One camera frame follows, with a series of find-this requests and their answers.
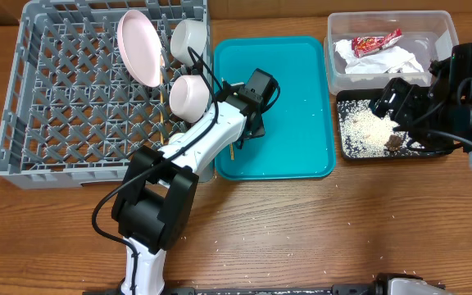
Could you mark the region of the wooden chopstick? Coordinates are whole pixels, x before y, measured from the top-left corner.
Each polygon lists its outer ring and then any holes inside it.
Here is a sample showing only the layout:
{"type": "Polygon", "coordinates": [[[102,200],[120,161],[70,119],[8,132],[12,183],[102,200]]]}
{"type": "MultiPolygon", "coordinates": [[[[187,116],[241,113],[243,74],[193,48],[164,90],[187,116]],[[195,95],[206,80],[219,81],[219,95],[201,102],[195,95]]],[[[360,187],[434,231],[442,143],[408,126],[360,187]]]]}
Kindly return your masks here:
{"type": "MultiPolygon", "coordinates": [[[[225,84],[225,79],[222,78],[222,84],[225,84]]],[[[229,145],[229,154],[230,154],[230,159],[231,161],[234,161],[235,160],[235,157],[234,157],[234,145],[231,143],[229,145]]]]}
{"type": "MultiPolygon", "coordinates": [[[[159,94],[159,98],[160,98],[160,105],[161,105],[160,124],[161,124],[161,127],[164,127],[165,117],[164,117],[163,111],[165,110],[165,99],[164,99],[164,96],[163,96],[164,76],[162,74],[162,71],[165,69],[165,61],[164,61],[164,58],[163,58],[162,55],[160,55],[160,66],[159,67],[160,67],[160,86],[159,86],[160,94],[159,94]]],[[[160,131],[160,142],[161,142],[161,145],[165,144],[165,137],[164,137],[164,134],[163,134],[162,131],[160,131]]]]}

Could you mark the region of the brown food scrap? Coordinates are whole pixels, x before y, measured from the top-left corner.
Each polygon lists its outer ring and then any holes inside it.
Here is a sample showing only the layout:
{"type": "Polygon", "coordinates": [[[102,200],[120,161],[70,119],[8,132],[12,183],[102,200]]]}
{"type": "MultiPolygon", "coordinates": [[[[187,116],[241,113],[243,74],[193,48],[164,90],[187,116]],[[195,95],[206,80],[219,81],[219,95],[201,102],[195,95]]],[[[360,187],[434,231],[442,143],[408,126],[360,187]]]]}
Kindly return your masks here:
{"type": "Polygon", "coordinates": [[[384,144],[389,152],[398,152],[402,149],[404,138],[399,135],[392,134],[389,136],[388,141],[384,144]]]}

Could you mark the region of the white napkin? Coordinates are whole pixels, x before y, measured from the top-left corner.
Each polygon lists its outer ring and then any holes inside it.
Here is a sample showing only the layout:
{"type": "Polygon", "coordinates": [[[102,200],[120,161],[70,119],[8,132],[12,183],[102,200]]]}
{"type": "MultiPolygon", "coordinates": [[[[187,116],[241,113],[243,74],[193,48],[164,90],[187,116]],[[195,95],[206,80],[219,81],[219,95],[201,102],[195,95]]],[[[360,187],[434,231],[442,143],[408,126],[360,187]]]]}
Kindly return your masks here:
{"type": "Polygon", "coordinates": [[[351,40],[340,40],[334,44],[335,52],[347,63],[345,73],[352,74],[383,74],[383,73],[420,73],[423,66],[415,55],[399,46],[376,52],[364,57],[356,57],[352,50],[351,40]]]}

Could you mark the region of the pink bowl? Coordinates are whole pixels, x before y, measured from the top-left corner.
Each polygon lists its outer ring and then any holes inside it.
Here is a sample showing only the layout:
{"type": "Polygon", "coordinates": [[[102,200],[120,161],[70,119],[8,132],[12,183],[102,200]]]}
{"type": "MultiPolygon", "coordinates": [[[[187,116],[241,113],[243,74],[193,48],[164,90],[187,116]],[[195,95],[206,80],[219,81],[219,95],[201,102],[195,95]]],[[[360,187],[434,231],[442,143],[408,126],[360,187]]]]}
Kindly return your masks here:
{"type": "Polygon", "coordinates": [[[209,95],[200,75],[180,76],[170,90],[170,109],[180,119],[194,123],[203,116],[209,95]]]}

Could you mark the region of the red snack wrapper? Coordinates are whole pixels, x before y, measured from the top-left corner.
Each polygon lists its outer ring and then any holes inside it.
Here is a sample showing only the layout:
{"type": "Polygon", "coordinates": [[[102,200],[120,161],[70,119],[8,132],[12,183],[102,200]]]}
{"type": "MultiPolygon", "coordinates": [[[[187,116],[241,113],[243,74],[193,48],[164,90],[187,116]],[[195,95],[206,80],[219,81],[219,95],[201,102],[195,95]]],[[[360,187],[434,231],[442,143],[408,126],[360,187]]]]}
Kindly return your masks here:
{"type": "Polygon", "coordinates": [[[374,54],[395,45],[402,37],[402,31],[395,29],[391,34],[381,37],[357,37],[352,40],[352,51],[358,58],[374,54]]]}

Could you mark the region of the grey-white bowl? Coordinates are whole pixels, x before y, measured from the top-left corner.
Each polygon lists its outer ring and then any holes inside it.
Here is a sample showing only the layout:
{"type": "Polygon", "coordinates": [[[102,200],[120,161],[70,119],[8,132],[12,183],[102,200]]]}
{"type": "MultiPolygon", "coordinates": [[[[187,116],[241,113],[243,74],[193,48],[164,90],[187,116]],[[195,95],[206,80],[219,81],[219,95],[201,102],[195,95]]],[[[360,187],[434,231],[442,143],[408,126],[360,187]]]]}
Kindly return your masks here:
{"type": "Polygon", "coordinates": [[[182,64],[193,65],[188,48],[202,53],[207,44],[207,25],[197,20],[182,20],[175,27],[170,41],[171,55],[182,64]]]}

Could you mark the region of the large white round plate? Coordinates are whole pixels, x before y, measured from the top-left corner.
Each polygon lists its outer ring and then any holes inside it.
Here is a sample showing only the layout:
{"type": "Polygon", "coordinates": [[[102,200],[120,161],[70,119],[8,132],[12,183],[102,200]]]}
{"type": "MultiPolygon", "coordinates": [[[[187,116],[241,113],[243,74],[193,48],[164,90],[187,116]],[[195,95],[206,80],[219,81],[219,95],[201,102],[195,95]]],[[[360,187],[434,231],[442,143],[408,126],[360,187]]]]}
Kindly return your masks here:
{"type": "Polygon", "coordinates": [[[117,28],[120,56],[129,74],[140,84],[161,84],[162,45],[152,22],[140,11],[128,10],[117,28]]]}

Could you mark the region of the white paper cup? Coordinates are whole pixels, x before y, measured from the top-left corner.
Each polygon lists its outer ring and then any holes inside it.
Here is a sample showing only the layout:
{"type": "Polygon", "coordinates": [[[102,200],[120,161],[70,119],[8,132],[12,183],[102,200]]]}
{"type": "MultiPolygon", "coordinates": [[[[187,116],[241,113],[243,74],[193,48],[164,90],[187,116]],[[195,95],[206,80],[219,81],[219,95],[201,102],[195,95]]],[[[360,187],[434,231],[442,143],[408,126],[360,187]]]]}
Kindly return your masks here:
{"type": "Polygon", "coordinates": [[[168,140],[168,144],[172,144],[174,142],[176,142],[178,139],[180,139],[182,136],[184,135],[184,133],[176,133],[176,134],[173,134],[169,140],[168,140]]]}

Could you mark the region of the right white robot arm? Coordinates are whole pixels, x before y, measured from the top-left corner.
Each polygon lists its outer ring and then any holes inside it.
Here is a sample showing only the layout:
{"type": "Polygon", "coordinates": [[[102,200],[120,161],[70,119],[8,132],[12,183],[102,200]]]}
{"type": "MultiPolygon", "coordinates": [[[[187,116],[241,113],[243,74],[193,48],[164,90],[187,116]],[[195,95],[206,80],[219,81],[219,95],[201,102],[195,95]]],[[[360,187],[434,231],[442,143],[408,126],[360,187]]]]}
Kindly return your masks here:
{"type": "Polygon", "coordinates": [[[429,71],[436,78],[430,87],[393,78],[370,109],[377,117],[389,116],[422,152],[462,149],[472,170],[472,43],[454,46],[451,56],[433,61],[429,71]]]}

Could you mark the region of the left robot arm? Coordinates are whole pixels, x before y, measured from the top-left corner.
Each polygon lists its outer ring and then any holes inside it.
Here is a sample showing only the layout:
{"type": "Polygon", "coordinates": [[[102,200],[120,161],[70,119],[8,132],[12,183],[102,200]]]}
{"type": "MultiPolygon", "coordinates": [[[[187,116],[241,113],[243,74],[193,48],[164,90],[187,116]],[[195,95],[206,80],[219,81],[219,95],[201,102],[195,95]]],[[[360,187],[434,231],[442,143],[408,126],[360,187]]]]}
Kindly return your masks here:
{"type": "Polygon", "coordinates": [[[155,151],[141,147],[115,192],[111,217],[127,249],[122,294],[159,294],[166,252],[188,222],[199,178],[225,147],[265,133],[261,115],[269,96],[220,91],[188,132],[155,151]]]}

